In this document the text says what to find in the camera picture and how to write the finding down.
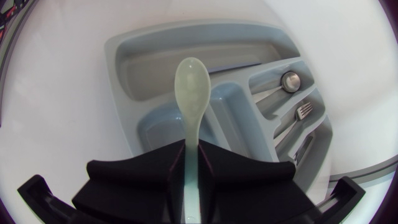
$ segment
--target utensil handle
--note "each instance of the utensil handle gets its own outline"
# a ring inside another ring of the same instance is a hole
[[[198,143],[200,124],[185,123],[185,223],[201,223],[198,189]]]
[[[260,101],[263,100],[265,97],[267,97],[267,96],[269,96],[269,95],[275,93],[277,90],[280,90],[281,88],[282,88],[282,86],[278,86],[278,87],[275,87],[275,88],[270,89],[270,90],[266,90],[266,91],[262,91],[262,92],[253,94],[254,102],[255,102],[255,103],[260,102]]]
[[[288,128],[285,129],[285,131],[282,131],[276,138],[274,138],[274,146],[277,147],[279,143],[290,133],[290,131],[293,129],[293,126],[297,123],[297,120],[293,122]]]

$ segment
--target white spoon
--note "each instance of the white spoon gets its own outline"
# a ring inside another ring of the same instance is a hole
[[[198,189],[199,126],[210,100],[210,77],[197,58],[182,60],[175,73],[175,98],[185,125],[185,223],[201,223]]]

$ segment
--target fork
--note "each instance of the fork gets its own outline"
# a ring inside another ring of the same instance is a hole
[[[304,104],[303,106],[297,108],[295,112],[295,118],[296,120],[288,127],[285,129],[285,131],[282,131],[276,138],[274,138],[274,146],[276,147],[279,145],[279,143],[290,133],[290,131],[293,129],[294,125],[298,122],[303,120],[305,117],[308,116],[308,114],[312,111],[312,105],[311,102],[308,102]]]

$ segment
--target gray plastic tray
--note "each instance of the gray plastic tray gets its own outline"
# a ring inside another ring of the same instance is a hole
[[[200,139],[260,161],[291,161],[308,136],[312,142],[295,181],[307,191],[326,157],[331,128],[308,67],[289,37],[276,27],[235,20],[182,21],[134,30],[105,45],[118,116],[133,153],[183,139],[182,116],[174,97],[174,75],[186,57],[208,68],[261,62],[214,73],[210,105]],[[255,104],[252,94],[280,85],[296,72],[296,93],[279,90]],[[294,121],[294,110],[311,101],[314,110],[275,148],[273,138]]]

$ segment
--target spoon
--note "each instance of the spoon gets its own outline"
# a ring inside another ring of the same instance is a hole
[[[200,122],[210,100],[210,77],[197,58],[178,65],[174,89],[185,126],[185,223],[201,223],[198,189],[198,143]]]
[[[275,93],[277,90],[280,90],[281,88],[283,88],[288,93],[294,93],[297,90],[299,90],[300,84],[301,84],[300,77],[294,72],[285,73],[282,76],[282,80],[280,82],[281,82],[281,86],[253,94],[254,102],[255,103],[260,102],[265,97]]]

